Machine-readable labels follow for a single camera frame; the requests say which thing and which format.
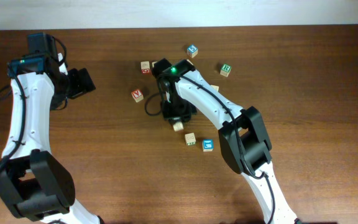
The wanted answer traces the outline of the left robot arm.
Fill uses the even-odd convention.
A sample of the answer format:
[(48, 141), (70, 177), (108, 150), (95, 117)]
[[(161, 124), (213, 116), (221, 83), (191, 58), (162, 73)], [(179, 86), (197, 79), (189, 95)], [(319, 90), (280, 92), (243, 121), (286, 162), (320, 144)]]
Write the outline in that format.
[(44, 32), (27, 37), (28, 54), (11, 60), (11, 125), (0, 160), (0, 198), (15, 218), (43, 223), (92, 223), (103, 219), (76, 199), (71, 174), (52, 156), (50, 112), (95, 90), (87, 71), (67, 69), (60, 40)]

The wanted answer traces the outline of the dog picture wooden block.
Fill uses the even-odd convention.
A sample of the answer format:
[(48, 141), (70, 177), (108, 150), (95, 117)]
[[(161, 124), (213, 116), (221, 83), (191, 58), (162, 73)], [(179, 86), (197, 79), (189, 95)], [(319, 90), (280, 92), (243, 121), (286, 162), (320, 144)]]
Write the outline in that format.
[(175, 132), (177, 132), (177, 131), (182, 131), (182, 130), (184, 129), (184, 125), (183, 125), (183, 123), (182, 123), (181, 121), (177, 121), (177, 122), (174, 123), (172, 126), (173, 126), (173, 130), (174, 130)]

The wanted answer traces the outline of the blue L block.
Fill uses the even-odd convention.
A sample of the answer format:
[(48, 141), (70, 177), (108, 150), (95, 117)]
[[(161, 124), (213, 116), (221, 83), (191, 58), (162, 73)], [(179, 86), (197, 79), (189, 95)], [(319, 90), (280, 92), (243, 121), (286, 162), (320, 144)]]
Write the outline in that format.
[(214, 149), (214, 142), (212, 139), (204, 139), (202, 142), (203, 152), (210, 152)]

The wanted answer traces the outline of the red E block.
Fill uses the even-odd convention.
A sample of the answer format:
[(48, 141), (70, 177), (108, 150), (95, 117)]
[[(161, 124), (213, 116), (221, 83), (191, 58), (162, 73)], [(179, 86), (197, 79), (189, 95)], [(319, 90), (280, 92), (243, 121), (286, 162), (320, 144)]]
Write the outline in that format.
[(187, 146), (196, 144), (196, 137), (194, 133), (185, 134), (185, 142)]

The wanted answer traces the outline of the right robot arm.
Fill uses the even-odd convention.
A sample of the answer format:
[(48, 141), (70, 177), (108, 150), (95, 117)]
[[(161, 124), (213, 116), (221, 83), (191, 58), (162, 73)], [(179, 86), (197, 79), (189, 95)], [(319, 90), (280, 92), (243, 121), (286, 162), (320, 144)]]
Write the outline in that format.
[(300, 223), (287, 203), (273, 171), (272, 143), (260, 112), (226, 99), (189, 60), (152, 65), (161, 97), (161, 114), (171, 124), (188, 122), (202, 112), (218, 130), (221, 155), (252, 189), (265, 223)]

